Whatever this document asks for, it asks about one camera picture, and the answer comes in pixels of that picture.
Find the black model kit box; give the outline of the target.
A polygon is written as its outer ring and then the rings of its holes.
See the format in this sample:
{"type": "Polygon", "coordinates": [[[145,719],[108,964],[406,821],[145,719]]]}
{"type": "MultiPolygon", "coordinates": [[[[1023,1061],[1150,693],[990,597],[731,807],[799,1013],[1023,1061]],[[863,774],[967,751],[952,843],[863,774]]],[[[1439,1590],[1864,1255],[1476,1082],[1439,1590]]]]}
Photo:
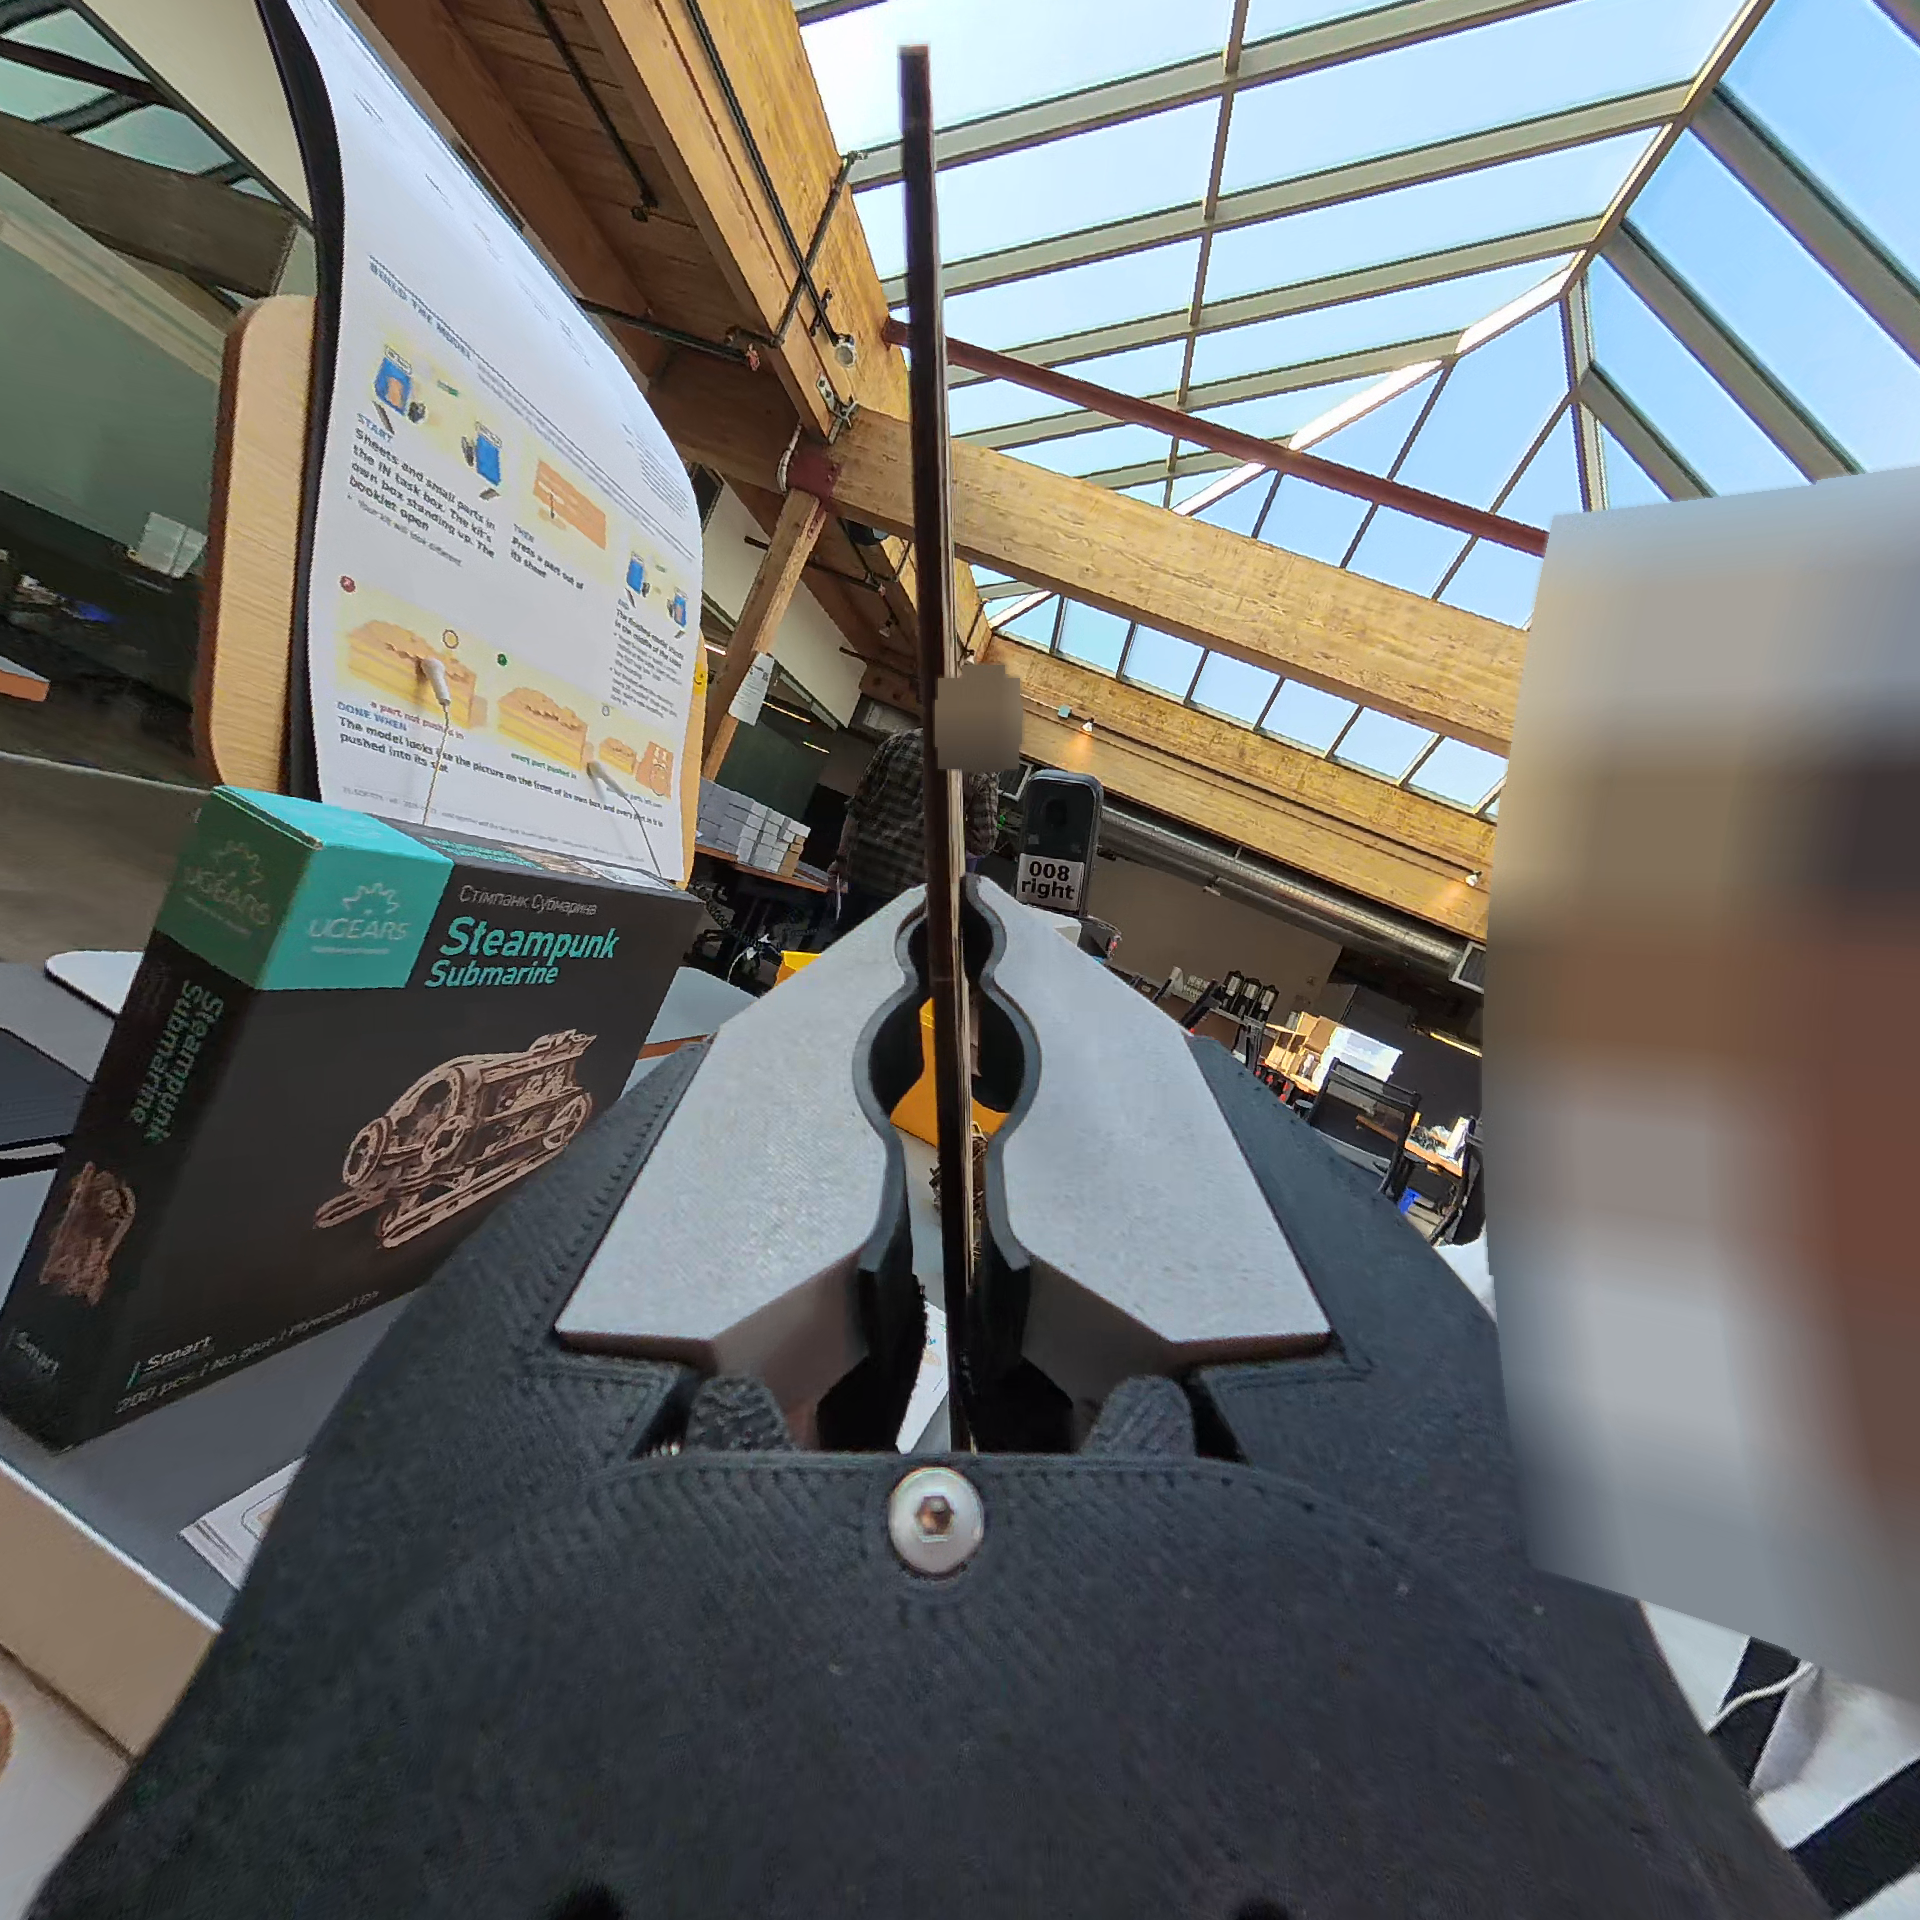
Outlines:
{"type": "Polygon", "coordinates": [[[644,868],[218,785],[3,1299],[72,1450],[418,1287],[626,1090],[705,907],[644,868]]]}

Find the black flat panel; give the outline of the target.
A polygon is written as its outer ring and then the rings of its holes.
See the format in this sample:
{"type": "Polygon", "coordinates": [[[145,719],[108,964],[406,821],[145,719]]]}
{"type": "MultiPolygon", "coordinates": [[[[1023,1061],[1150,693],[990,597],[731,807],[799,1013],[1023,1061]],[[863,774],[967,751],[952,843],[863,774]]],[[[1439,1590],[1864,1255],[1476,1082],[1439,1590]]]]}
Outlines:
{"type": "Polygon", "coordinates": [[[92,1078],[3,1029],[3,1177],[58,1172],[92,1078]]]}

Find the stack of white boxes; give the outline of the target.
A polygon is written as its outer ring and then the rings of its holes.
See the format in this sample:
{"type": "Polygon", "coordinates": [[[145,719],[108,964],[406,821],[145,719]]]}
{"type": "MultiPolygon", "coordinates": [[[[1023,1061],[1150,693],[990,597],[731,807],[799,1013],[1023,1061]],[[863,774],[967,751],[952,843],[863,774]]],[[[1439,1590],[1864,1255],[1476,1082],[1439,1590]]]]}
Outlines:
{"type": "Polygon", "coordinates": [[[760,875],[794,878],[807,857],[810,823],[768,802],[700,781],[696,848],[760,875]]]}

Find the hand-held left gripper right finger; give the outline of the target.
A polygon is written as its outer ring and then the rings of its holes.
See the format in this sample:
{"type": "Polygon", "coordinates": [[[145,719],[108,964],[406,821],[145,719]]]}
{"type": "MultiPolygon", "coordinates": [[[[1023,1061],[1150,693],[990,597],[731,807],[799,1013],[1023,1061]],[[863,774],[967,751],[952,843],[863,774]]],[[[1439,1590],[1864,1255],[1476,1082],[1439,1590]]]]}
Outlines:
{"type": "Polygon", "coordinates": [[[979,1450],[1069,1451],[1125,1381],[1323,1355],[1334,1325],[1185,1029],[970,878],[975,1096],[1005,1115],[970,1285],[979,1450]]]}

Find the wooden model parts sheet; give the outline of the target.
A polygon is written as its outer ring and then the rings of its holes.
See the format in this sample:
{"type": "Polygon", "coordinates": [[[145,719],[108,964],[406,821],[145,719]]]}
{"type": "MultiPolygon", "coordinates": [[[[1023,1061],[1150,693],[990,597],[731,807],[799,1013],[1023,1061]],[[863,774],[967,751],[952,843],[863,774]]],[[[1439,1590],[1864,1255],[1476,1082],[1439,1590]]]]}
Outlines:
{"type": "Polygon", "coordinates": [[[928,46],[901,51],[908,355],[918,690],[926,711],[926,979],[938,1154],[940,1287],[948,1318],[948,1435],[974,1451],[970,1293],[974,1230],[974,1006],[965,936],[967,781],[934,737],[938,690],[956,674],[944,292],[938,259],[938,159],[928,46]]]}

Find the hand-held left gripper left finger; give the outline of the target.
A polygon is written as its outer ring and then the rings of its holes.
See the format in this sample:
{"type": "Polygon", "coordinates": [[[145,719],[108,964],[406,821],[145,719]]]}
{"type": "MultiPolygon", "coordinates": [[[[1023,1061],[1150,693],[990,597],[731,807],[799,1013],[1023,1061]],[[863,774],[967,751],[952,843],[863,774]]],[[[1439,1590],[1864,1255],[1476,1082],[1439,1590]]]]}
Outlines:
{"type": "Polygon", "coordinates": [[[901,1136],[918,1072],[918,890],[716,1029],[557,1335],[752,1377],[804,1444],[894,1450],[918,1377],[901,1136]]]}

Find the striped cloth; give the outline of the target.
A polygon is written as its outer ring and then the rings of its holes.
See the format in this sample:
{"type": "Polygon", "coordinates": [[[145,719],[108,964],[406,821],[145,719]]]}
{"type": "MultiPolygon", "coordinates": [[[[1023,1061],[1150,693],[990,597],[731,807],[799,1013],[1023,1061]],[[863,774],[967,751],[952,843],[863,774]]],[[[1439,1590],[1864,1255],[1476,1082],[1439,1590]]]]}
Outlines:
{"type": "Polygon", "coordinates": [[[1834,1915],[1917,1915],[1917,1704],[1647,1603],[1694,1713],[1834,1915]]]}

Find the white instruction poster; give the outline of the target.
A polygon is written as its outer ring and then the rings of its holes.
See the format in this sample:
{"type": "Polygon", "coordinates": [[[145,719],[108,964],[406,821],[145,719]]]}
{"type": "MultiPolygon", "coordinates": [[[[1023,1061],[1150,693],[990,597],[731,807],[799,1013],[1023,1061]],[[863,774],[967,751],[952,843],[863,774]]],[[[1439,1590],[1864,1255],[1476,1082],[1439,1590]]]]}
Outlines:
{"type": "Polygon", "coordinates": [[[705,534],[631,370],[334,4],[259,4],[316,232],[301,795],[683,885],[705,534]]]}

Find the yellow plastic bin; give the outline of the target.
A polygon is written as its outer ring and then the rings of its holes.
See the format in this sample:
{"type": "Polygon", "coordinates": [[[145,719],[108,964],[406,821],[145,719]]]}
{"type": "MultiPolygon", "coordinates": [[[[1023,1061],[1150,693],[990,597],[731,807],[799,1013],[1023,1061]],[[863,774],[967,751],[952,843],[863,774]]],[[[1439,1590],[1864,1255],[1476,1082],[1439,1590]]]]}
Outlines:
{"type": "MultiPolygon", "coordinates": [[[[934,1055],[931,1055],[931,1017],[934,1017],[931,999],[924,999],[918,1005],[918,1051],[924,1051],[918,1075],[890,1110],[894,1128],[924,1141],[926,1146],[938,1146],[938,1078],[934,1078],[934,1055]]],[[[979,1134],[981,1141],[992,1141],[1001,1130],[1001,1124],[1008,1121],[1005,1110],[986,1108],[986,1101],[979,1101],[979,1096],[974,1099],[970,1118],[974,1118],[974,1134],[979,1134]]]]}

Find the white paper leaflet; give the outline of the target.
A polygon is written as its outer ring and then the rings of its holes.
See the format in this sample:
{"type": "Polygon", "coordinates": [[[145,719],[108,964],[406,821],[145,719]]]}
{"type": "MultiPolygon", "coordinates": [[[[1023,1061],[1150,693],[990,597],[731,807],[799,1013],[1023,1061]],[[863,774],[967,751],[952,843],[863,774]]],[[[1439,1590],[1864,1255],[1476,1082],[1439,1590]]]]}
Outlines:
{"type": "Polygon", "coordinates": [[[240,1590],[264,1547],[264,1537],[281,1510],[303,1458],[297,1455],[275,1474],[267,1474],[240,1494],[206,1510],[180,1529],[180,1542],[218,1572],[227,1587],[240,1590]]]}

